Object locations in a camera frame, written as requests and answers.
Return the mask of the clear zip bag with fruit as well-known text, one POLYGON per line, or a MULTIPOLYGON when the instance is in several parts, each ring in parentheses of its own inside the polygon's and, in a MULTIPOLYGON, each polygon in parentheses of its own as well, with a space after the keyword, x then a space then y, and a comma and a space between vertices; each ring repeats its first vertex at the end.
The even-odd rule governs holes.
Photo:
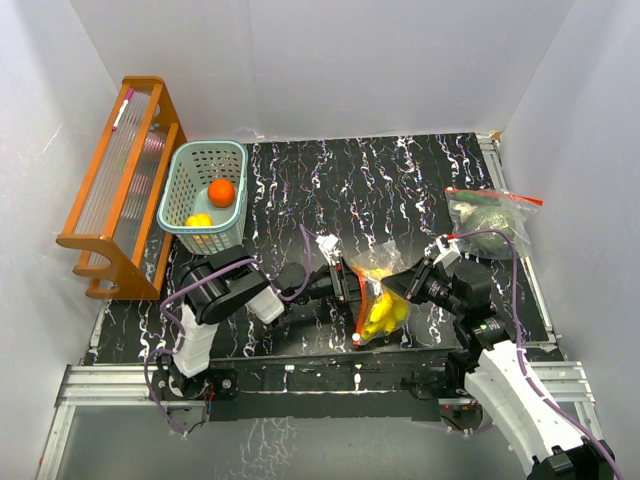
POLYGON ((382 283, 384 278, 394 274, 400 262, 401 254, 394 240, 376 245, 347 261, 356 273, 361 294, 352 335, 355 346, 363 347, 405 325, 409 303, 382 283))

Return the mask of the fake banana bunch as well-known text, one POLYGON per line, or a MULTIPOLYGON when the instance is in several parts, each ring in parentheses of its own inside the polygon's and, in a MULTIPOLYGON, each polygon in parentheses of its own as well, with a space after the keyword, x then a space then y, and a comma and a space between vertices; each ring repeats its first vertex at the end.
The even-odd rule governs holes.
POLYGON ((362 269, 358 272, 363 293, 356 322, 354 342, 363 346, 402 328, 409 315, 409 303, 382 285, 391 274, 387 269, 362 269))

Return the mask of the fake orange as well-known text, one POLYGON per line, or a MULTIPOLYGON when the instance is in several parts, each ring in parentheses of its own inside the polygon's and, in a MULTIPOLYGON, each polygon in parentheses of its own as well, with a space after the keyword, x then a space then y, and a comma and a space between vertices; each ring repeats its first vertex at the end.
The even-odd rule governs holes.
POLYGON ((216 208, 227 208, 236 198, 234 184, 226 178, 214 180, 207 189, 207 198, 216 208))

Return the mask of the fake yellow bell pepper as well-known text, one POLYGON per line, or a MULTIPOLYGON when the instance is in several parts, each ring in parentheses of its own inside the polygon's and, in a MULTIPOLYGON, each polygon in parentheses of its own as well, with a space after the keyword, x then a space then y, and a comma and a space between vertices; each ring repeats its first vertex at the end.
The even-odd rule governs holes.
POLYGON ((198 213, 189 216, 185 221, 185 225, 190 228, 208 228, 213 225, 213 220, 207 213, 198 213))

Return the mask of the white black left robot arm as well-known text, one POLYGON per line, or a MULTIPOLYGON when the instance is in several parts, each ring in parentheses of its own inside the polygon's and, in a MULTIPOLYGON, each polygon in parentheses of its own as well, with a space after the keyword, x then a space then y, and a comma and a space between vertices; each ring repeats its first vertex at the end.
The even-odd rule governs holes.
POLYGON ((332 300, 360 314, 366 305, 364 277, 337 256, 312 271, 297 262, 285 264, 270 280, 241 246, 192 264, 179 278, 181 330, 163 381, 176 395, 200 396, 206 387, 209 354, 219 324, 245 308, 263 325, 286 320, 291 307, 332 300))

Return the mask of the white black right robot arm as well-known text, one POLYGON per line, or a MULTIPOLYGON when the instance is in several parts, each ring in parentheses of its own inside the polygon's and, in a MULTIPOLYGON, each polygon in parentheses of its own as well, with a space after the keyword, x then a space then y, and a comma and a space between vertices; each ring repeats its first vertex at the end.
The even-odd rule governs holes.
POLYGON ((448 273, 425 258, 382 283, 412 304, 433 303, 453 315, 462 347, 447 357, 447 388, 480 403, 527 478, 617 478, 607 444, 558 406, 526 361, 492 306, 492 278, 483 265, 462 260, 448 273))

